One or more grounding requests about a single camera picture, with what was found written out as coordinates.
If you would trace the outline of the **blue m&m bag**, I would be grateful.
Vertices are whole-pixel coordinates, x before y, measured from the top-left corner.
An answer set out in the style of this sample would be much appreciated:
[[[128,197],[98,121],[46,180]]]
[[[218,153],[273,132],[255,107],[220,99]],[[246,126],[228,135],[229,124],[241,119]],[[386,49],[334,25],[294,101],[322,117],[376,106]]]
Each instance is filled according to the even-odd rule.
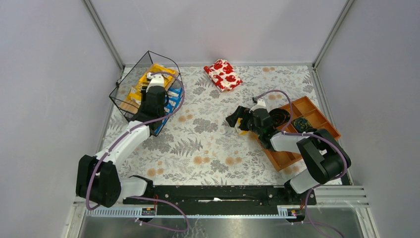
[[[168,95],[171,97],[181,97],[182,91],[182,88],[169,88]]]
[[[180,101],[181,101],[180,97],[169,96],[168,97],[168,104],[165,106],[166,111],[167,112],[174,111],[178,107]]]
[[[156,128],[156,130],[153,132],[153,136],[158,136],[162,129],[164,128],[165,124],[167,123],[168,118],[165,118],[162,120],[161,124]]]

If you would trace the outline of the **yellow m&m bag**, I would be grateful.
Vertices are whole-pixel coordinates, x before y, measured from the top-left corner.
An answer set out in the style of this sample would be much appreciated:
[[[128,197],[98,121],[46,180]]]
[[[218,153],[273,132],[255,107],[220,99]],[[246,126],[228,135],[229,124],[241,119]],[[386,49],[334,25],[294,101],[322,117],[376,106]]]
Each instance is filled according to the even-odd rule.
[[[140,79],[139,79],[139,81],[138,81],[138,83],[137,83],[137,85],[136,85],[136,87],[137,87],[137,90],[138,91],[141,91],[141,89],[145,86],[146,88],[148,87],[148,85],[149,85],[149,81],[148,81],[148,78],[147,78],[147,73],[145,73],[145,74],[143,74],[142,75],[142,77],[140,77]]]
[[[235,130],[239,135],[245,135],[249,132],[249,119],[246,118],[238,118],[235,123]]]
[[[142,101],[142,93],[138,90],[138,87],[131,86],[126,99],[140,105]]]
[[[167,67],[165,67],[165,66],[163,66],[159,63],[153,63],[149,67],[149,70],[148,70],[147,74],[148,73],[159,72],[159,71],[164,71],[164,72],[169,73],[169,75],[168,74],[163,74],[163,77],[164,77],[165,81],[171,81],[173,79],[172,75],[174,75],[174,76],[179,75],[179,72],[176,71],[175,69],[167,68]]]

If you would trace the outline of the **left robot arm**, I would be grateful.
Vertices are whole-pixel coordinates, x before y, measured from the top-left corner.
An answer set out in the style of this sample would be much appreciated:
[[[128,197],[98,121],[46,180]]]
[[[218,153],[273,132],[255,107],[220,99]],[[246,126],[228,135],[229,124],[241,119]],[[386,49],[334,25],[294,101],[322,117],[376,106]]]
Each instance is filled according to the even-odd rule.
[[[165,77],[161,73],[148,73],[147,80],[148,85],[141,89],[140,108],[123,132],[96,155],[84,155],[79,160],[76,195],[85,199],[88,210],[109,208],[128,197],[142,196],[151,184],[141,176],[122,179],[118,173],[127,157],[154,135],[166,118]]]

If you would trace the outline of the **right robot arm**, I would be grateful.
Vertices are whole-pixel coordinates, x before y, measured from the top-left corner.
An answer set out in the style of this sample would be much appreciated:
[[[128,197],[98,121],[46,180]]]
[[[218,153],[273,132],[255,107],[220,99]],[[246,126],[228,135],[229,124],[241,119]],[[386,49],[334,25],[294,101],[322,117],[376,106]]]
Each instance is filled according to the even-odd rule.
[[[226,121],[230,127],[255,133],[260,144],[267,150],[297,153],[302,156],[306,169],[284,185],[293,194],[302,194],[333,179],[341,178],[351,165],[349,156],[329,131],[280,131],[264,107],[250,109],[238,106],[233,114],[226,117]]]

